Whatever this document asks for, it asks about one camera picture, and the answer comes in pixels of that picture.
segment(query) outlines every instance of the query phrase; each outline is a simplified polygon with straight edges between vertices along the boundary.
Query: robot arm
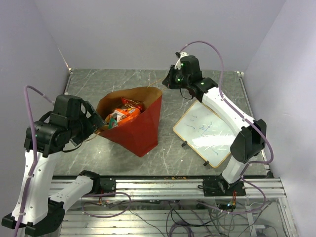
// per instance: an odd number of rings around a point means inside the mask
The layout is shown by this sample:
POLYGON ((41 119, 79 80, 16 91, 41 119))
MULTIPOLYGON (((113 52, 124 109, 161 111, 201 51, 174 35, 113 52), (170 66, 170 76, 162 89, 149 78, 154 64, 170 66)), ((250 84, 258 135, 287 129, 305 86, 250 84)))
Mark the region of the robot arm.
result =
POLYGON ((34 237, 54 232, 62 223, 65 212, 80 197, 98 192, 100 176, 83 171, 65 189, 48 197, 53 172, 65 145, 69 141, 74 145, 81 144, 104 125, 104 120, 89 102, 72 95, 57 96, 54 110, 35 122, 38 162, 28 187, 26 181, 33 164, 33 143, 30 128, 26 131, 26 166, 20 196, 13 212, 2 219, 2 225, 15 228, 21 215, 22 199, 26 198, 23 197, 25 188, 28 188, 27 198, 19 227, 25 227, 25 233, 34 237))
POLYGON ((211 78, 202 77, 197 58, 184 52, 176 53, 176 55, 179 60, 176 65, 170 66, 168 76, 162 84, 170 89, 187 89, 193 97, 212 109, 236 136, 230 149, 232 157, 222 172, 222 180, 219 183, 225 192, 239 181, 249 160, 265 147, 264 140, 245 120, 253 122, 264 135, 266 135, 266 123, 262 119, 254 120, 224 95, 224 98, 244 116, 242 119, 223 100, 217 83, 211 78))

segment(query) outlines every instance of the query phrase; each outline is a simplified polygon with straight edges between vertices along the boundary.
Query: black clip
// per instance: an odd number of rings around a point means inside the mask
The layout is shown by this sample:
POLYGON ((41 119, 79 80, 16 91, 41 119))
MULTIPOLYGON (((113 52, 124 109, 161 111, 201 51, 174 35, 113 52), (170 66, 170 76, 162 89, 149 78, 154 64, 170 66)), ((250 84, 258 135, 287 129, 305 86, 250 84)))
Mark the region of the black clip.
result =
POLYGON ((181 147, 184 147, 188 142, 187 141, 184 141, 182 144, 181 144, 181 147))
POLYGON ((209 161, 207 160, 203 165, 207 166, 209 164, 209 161))

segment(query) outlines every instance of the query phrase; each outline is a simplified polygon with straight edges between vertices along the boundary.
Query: table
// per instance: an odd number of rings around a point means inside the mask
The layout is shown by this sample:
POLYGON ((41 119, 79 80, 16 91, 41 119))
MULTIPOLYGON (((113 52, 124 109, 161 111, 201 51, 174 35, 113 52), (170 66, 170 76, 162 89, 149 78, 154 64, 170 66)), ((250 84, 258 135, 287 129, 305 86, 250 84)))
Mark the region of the table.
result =
MULTIPOLYGON (((149 84, 165 77, 167 70, 72 70, 66 93, 82 97, 93 106, 107 93, 149 84)), ((218 82, 219 71, 203 71, 204 77, 218 82)), ((155 85, 163 90, 158 145, 140 158, 103 137, 84 142, 74 152, 62 154, 54 175, 78 175, 90 170, 100 175, 118 176, 194 176, 219 175, 226 167, 227 158, 218 168, 203 166, 204 160, 183 141, 172 128, 194 100, 182 98, 179 91, 164 89, 161 81, 155 85)), ((250 114, 241 78, 237 72, 225 72, 223 92, 245 113, 250 114)), ((263 160, 260 154, 256 160, 263 160)), ((266 175, 263 164, 250 166, 245 175, 266 175)))

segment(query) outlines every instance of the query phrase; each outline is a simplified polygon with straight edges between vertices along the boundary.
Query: tabletop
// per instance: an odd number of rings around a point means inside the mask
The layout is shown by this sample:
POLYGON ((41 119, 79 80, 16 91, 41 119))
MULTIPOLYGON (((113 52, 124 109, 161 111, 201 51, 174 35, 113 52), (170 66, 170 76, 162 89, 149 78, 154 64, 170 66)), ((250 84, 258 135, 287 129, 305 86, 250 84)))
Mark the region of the tabletop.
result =
MULTIPOLYGON (((204 77, 219 80, 219 71, 202 71, 204 77)), ((88 100, 95 108, 106 94, 121 89, 148 86, 167 75, 167 70, 73 69, 66 93, 88 100)), ((237 72, 225 72, 223 92, 245 113, 250 114, 246 96, 237 72)), ((218 168, 203 166, 204 160, 183 141, 173 127, 195 100, 187 100, 178 90, 165 89, 161 81, 154 84, 162 90, 158 145, 142 158, 103 137, 97 136, 71 152, 63 153, 54 175, 78 175, 90 170, 100 175, 172 176, 219 175, 227 158, 218 168)), ((261 154, 255 160, 263 160, 261 154)), ((245 175, 266 175, 263 164, 250 166, 245 175)))

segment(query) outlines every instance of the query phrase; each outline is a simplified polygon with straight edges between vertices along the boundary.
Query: white wall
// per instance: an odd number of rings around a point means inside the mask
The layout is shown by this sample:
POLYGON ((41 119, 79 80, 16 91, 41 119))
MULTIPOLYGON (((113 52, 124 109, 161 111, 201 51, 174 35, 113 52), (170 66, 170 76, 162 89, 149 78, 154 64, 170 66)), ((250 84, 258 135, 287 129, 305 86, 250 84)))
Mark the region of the white wall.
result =
POLYGON ((245 72, 302 237, 315 236, 316 1, 288 0, 245 72))
MULTIPOLYGON (((69 70, 32 0, 4 0, 0 6, 0 218, 13 211, 20 193, 29 126, 23 87, 50 98, 63 92, 69 70)), ((52 109, 30 91, 34 119, 52 109)), ((13 231, 0 226, 0 236, 13 231)))
MULTIPOLYGON (((174 52, 212 42, 226 70, 248 66, 285 0, 35 0, 71 68, 168 69, 174 52)), ((206 45, 188 50, 219 69, 206 45)))

